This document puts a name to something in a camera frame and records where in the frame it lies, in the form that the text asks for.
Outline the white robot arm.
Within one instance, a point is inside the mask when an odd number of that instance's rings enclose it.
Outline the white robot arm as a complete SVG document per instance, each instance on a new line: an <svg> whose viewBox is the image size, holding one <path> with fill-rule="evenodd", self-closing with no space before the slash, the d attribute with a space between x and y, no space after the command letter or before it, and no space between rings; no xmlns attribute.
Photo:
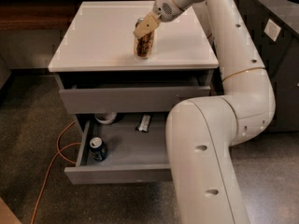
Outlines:
<svg viewBox="0 0 299 224"><path fill-rule="evenodd" d="M229 148L261 133L276 101L263 61L234 0L155 0L137 38L206 3L224 90L182 101L165 125L167 154L181 224L250 224Z"/></svg>

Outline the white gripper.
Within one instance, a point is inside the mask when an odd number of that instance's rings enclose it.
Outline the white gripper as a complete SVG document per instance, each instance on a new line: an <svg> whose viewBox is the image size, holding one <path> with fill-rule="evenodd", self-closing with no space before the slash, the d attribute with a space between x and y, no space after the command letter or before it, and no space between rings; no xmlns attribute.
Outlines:
<svg viewBox="0 0 299 224"><path fill-rule="evenodd" d="M153 32L160 22L170 22L183 13L174 0L155 0L153 12L150 12L134 30L137 39Z"/></svg>

